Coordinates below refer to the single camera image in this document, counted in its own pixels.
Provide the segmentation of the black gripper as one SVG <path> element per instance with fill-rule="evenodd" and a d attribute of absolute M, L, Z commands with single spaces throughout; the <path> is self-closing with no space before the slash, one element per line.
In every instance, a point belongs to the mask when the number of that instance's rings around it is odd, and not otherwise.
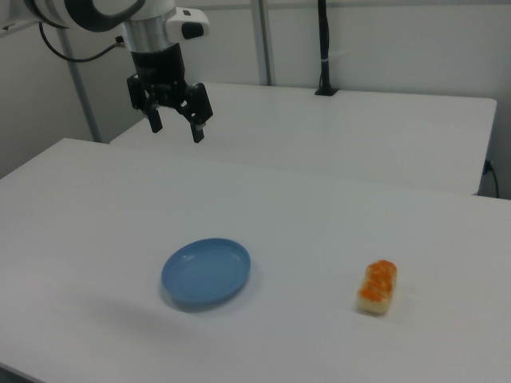
<path fill-rule="evenodd" d="M 158 106 L 176 108 L 190 124 L 193 142 L 200 143 L 213 116 L 212 106 L 203 83 L 187 85 L 180 45 L 131 56 L 136 69 L 127 79 L 132 107 L 143 112 L 153 133 L 163 128 Z"/>

